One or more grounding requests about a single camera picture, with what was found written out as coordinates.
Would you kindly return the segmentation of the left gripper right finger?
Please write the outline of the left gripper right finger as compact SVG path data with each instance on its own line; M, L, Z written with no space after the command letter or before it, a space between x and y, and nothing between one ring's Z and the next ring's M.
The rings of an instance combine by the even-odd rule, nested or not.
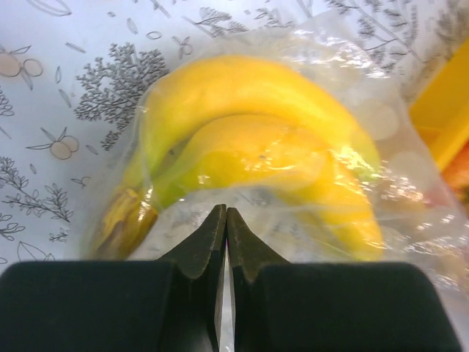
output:
M427 275L409 263L291 263L229 208L236 351L461 351Z

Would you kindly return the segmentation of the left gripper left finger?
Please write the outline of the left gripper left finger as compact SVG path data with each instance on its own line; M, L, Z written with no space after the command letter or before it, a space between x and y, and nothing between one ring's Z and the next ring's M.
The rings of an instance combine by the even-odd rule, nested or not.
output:
M3 351L217 351L226 206L157 260L27 261L1 275Z

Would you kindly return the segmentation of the clear zip top bag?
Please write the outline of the clear zip top bag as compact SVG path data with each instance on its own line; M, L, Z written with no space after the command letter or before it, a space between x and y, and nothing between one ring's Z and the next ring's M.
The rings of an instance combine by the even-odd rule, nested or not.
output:
M66 255L159 256L217 202L289 255L405 260L468 291L468 220L395 79L335 16L212 40L146 84Z

